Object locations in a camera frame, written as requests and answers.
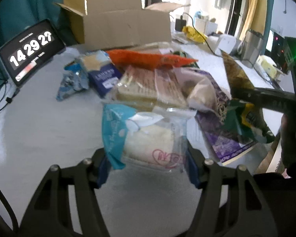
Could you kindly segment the navy blue cracker packet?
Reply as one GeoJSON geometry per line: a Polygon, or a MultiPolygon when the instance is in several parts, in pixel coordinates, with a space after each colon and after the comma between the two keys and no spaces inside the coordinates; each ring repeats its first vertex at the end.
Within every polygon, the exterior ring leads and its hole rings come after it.
{"type": "Polygon", "coordinates": [[[101,98],[105,97],[122,77],[122,73],[105,51],[84,54],[76,58],[76,61],[86,71],[90,85],[101,98]]]}

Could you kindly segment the orange snack packet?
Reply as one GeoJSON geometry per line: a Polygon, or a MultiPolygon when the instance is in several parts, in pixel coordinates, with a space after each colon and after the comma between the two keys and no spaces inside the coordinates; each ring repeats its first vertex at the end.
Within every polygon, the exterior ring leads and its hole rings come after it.
{"type": "Polygon", "coordinates": [[[174,54],[140,53],[125,49],[108,50],[107,54],[118,67],[133,66],[150,71],[160,67],[182,67],[197,62],[196,59],[174,54]]]}

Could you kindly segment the black power adapter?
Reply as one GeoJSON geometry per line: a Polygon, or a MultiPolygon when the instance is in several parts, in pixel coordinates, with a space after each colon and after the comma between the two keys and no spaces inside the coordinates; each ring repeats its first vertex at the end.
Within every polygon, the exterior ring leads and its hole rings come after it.
{"type": "Polygon", "coordinates": [[[184,26],[186,26],[186,20],[183,19],[183,16],[181,15],[180,18],[175,20],[175,31],[181,32],[184,26]]]}

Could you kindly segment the white plastic basket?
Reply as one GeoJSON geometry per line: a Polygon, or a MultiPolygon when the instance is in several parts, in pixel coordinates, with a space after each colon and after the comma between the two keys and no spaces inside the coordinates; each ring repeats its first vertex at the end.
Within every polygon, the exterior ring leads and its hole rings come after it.
{"type": "Polygon", "coordinates": [[[195,18],[194,27],[200,33],[210,35],[217,31],[218,25],[209,20],[195,18]]]}

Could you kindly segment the steel thermos cup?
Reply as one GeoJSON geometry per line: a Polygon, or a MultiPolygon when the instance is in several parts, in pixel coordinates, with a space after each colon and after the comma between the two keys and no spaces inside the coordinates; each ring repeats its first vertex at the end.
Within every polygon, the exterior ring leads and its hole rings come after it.
{"type": "Polygon", "coordinates": [[[248,29],[240,46],[241,62],[253,68],[262,50],[264,39],[261,33],[248,29]]]}

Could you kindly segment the pink wafer packet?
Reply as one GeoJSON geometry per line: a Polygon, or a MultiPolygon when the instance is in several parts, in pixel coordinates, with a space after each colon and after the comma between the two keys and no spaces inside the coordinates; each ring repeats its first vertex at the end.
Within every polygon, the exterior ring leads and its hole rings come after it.
{"type": "Polygon", "coordinates": [[[107,98],[144,111],[155,106],[188,107],[173,70],[150,71],[129,66],[107,98]]]}

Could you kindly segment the purple snack bag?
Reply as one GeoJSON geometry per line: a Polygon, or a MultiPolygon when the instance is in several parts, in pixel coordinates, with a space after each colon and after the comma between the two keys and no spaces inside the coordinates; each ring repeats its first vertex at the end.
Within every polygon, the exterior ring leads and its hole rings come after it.
{"type": "Polygon", "coordinates": [[[226,92],[207,71],[188,68],[186,72],[195,84],[189,104],[198,110],[196,119],[219,161],[227,165],[251,151],[256,141],[224,128],[230,101],[226,92]]]}

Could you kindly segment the light blue crumpled wrapper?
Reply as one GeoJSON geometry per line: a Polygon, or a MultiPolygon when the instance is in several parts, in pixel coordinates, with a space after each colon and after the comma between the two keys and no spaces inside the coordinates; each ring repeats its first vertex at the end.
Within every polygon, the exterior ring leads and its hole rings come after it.
{"type": "Polygon", "coordinates": [[[64,67],[56,100],[61,102],[75,93],[89,89],[89,77],[85,69],[77,62],[72,62],[64,67]]]}

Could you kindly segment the black tablet clock display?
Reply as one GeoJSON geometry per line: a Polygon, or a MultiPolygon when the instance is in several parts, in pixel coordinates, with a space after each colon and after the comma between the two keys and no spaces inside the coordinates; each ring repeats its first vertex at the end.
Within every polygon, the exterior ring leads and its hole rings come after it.
{"type": "Polygon", "coordinates": [[[0,47],[0,60],[15,86],[21,87],[65,47],[52,23],[44,19],[0,47]]]}

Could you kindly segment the yellow plastic bag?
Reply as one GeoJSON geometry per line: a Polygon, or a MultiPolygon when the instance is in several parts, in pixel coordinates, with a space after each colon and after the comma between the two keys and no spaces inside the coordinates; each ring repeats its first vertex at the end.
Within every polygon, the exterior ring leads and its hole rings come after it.
{"type": "Polygon", "coordinates": [[[189,40],[192,40],[197,43],[205,43],[207,36],[203,33],[199,33],[195,30],[194,27],[184,26],[182,32],[186,35],[189,40]]]}

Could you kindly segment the black window frame post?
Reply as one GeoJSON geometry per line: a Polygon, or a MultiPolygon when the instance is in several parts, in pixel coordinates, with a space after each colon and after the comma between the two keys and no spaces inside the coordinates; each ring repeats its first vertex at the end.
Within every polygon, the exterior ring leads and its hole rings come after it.
{"type": "Polygon", "coordinates": [[[229,15],[226,25],[225,33],[228,35],[235,35],[238,20],[240,18],[240,11],[242,6],[242,0],[231,0],[229,9],[229,15]]]}

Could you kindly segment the green yellow snack bag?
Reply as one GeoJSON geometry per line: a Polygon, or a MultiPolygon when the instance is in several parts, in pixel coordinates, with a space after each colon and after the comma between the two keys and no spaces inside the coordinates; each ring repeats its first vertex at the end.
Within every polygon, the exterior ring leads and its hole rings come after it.
{"type": "Polygon", "coordinates": [[[242,67],[226,52],[222,53],[222,58],[231,94],[224,129],[259,143],[273,142],[275,137],[264,120],[262,108],[249,101],[254,85],[242,67]]]}

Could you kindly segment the blue clear bread packet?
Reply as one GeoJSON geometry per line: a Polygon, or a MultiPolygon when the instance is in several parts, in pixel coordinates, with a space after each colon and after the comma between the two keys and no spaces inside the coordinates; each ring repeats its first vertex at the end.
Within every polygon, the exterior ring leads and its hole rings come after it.
{"type": "Polygon", "coordinates": [[[104,104],[101,133],[113,169],[134,164],[164,172],[183,171],[186,125],[195,115],[191,109],[155,106],[152,111],[141,111],[124,104],[104,104]]]}

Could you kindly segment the teal curtain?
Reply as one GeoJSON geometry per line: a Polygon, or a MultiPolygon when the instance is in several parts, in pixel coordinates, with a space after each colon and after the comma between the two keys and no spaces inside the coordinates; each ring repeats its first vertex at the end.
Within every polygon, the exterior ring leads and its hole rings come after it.
{"type": "Polygon", "coordinates": [[[53,23],[67,45],[76,44],[67,13],[56,5],[62,2],[63,0],[2,0],[0,2],[0,47],[26,27],[46,18],[53,23]]]}

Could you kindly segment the white rectangular box device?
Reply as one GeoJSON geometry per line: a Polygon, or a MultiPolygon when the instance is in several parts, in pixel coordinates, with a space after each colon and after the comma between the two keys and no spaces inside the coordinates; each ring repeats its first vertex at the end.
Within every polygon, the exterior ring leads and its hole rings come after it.
{"type": "Polygon", "coordinates": [[[222,52],[230,54],[236,45],[236,37],[228,34],[222,34],[219,36],[216,43],[215,53],[221,56],[222,52]]]}

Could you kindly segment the brown cardboard box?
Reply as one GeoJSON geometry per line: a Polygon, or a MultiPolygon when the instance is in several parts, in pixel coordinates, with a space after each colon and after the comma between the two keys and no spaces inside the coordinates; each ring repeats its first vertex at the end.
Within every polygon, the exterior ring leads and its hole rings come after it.
{"type": "Polygon", "coordinates": [[[171,41],[171,2],[142,8],[141,0],[85,0],[85,7],[59,4],[69,14],[77,42],[89,50],[134,47],[171,41]]]}

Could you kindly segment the yellow curtain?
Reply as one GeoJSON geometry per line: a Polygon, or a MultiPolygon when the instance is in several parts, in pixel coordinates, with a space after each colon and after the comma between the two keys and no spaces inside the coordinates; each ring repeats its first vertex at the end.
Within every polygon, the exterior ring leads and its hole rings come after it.
{"type": "Polygon", "coordinates": [[[245,38],[245,34],[249,29],[264,34],[266,15],[267,0],[249,0],[249,7],[240,34],[240,40],[245,38]]]}

